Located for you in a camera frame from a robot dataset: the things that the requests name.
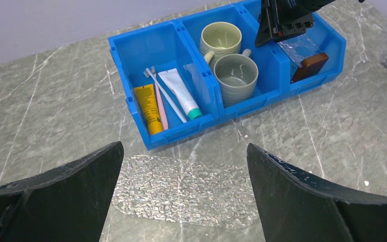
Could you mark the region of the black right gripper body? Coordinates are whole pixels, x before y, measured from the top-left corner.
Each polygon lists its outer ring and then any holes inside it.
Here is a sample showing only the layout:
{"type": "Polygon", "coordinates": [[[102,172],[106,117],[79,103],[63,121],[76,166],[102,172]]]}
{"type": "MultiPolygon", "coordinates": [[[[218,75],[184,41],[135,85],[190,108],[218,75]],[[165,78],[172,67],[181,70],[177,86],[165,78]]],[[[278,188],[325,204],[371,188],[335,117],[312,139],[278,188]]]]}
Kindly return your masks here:
{"type": "Polygon", "coordinates": [[[333,0],[272,1],[273,37],[297,37],[306,33],[308,28],[314,26],[313,13],[332,2],[333,0]]]}

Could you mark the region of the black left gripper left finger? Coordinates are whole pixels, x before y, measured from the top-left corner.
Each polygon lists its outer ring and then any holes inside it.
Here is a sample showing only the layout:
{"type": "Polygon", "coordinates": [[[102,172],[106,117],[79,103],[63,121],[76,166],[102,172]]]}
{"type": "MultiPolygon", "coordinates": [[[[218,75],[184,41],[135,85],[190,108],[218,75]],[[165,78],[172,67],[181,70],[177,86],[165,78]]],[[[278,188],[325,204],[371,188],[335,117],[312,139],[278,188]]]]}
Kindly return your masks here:
{"type": "Polygon", "coordinates": [[[99,241],[123,157],[112,142],[0,186],[0,241],[99,241]]]}

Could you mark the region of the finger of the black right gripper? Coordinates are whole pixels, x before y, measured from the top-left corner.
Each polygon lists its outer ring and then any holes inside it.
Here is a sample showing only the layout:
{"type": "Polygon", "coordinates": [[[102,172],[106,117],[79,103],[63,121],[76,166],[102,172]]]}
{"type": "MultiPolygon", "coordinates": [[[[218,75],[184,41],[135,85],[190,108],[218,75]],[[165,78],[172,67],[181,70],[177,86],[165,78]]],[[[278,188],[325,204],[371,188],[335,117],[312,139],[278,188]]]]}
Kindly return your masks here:
{"type": "Polygon", "coordinates": [[[261,1],[261,13],[258,22],[259,29],[255,38],[255,46],[260,47],[267,44],[273,37],[273,9],[272,1],[261,1]]]}

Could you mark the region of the cream ceramic mug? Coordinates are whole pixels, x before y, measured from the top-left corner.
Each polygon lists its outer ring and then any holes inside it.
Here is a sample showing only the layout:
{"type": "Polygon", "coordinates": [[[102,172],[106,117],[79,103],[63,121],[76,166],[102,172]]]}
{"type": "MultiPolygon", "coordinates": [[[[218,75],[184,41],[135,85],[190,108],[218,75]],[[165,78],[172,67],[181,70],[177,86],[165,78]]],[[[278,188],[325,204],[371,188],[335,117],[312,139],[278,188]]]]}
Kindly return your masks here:
{"type": "Polygon", "coordinates": [[[242,33],[229,22],[214,22],[202,29],[200,52],[212,69],[215,62],[228,54],[239,53],[242,33]]]}

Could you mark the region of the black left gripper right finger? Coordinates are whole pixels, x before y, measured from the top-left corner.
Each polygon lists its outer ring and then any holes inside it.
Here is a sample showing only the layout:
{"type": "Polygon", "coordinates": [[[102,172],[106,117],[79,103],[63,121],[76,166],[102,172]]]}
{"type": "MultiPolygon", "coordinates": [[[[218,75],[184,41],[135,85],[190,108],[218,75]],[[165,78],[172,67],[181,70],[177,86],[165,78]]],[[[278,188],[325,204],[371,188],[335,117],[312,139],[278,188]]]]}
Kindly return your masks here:
{"type": "Polygon", "coordinates": [[[266,241],[387,241],[387,196],[338,185],[249,144],[266,241]]]}

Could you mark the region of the grey ceramic mug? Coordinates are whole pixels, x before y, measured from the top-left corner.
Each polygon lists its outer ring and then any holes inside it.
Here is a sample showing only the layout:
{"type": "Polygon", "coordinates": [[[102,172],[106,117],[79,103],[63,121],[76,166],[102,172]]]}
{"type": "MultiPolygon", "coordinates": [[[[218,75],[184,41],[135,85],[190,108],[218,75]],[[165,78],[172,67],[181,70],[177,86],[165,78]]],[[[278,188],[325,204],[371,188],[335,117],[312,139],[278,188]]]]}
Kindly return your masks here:
{"type": "Polygon", "coordinates": [[[241,54],[228,54],[216,61],[213,71],[220,85],[224,107],[253,96],[259,70],[250,55],[251,50],[245,49],[241,54]]]}

